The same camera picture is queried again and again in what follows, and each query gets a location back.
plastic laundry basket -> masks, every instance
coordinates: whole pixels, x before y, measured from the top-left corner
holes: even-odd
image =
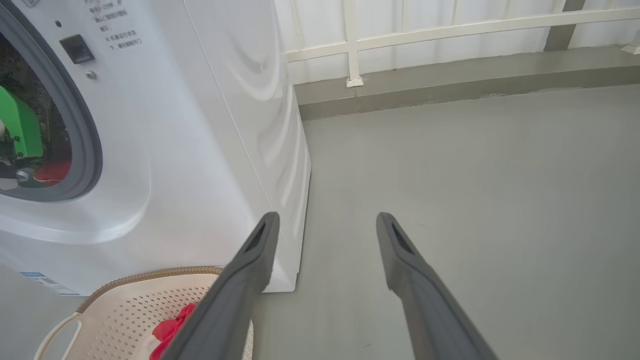
[[[98,289],[70,317],[60,322],[40,344],[34,360],[70,323],[78,329],[63,360],[147,360],[157,345],[156,325],[175,318],[191,303],[199,303],[222,272],[212,266],[174,268],[124,277]],[[244,346],[243,360],[253,354],[253,323]]]

gray floor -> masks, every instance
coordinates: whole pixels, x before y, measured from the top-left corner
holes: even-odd
[[[383,280],[388,211],[501,359],[638,359],[640,86],[305,122],[313,170],[294,293],[254,359],[412,359]]]

white washing machine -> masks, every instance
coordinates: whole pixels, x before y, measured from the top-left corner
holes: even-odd
[[[89,295],[140,272],[225,265],[277,211],[266,291],[295,289],[311,162],[271,0],[0,4],[12,47],[0,57],[25,71],[5,69],[0,85],[49,96],[16,101],[44,150],[0,156],[0,261]]]

metal railing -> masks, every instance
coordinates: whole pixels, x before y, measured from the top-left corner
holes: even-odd
[[[451,25],[407,31],[409,0],[400,0],[402,1],[402,32],[358,39],[356,30],[356,0],[342,1],[344,5],[346,40],[333,44],[302,47],[300,49],[287,51],[287,60],[289,62],[293,62],[346,53],[349,61],[349,79],[347,80],[347,87],[363,85],[362,78],[360,77],[360,71],[358,69],[358,52],[363,50],[441,38],[496,33],[500,31],[546,28],[548,26],[585,24],[589,22],[640,19],[640,6],[613,8],[614,0],[607,0],[606,7],[602,10],[579,10],[574,12],[563,12],[566,0],[556,0],[552,13],[513,17],[512,4],[514,0],[507,0],[500,19],[460,24],[458,18],[460,13],[460,9],[458,8],[459,0],[454,0]],[[290,4],[294,14],[294,23],[296,28],[299,29],[300,20],[297,16],[296,0],[290,0]]]

red clothing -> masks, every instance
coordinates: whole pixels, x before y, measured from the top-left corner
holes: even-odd
[[[180,310],[178,317],[165,320],[156,326],[152,334],[160,340],[160,345],[151,353],[149,360],[160,360],[162,354],[178,333],[178,330],[184,325],[195,308],[196,306],[194,304],[189,304]]]
[[[34,171],[33,178],[47,185],[55,185],[67,176],[70,168],[69,162],[45,164]]]

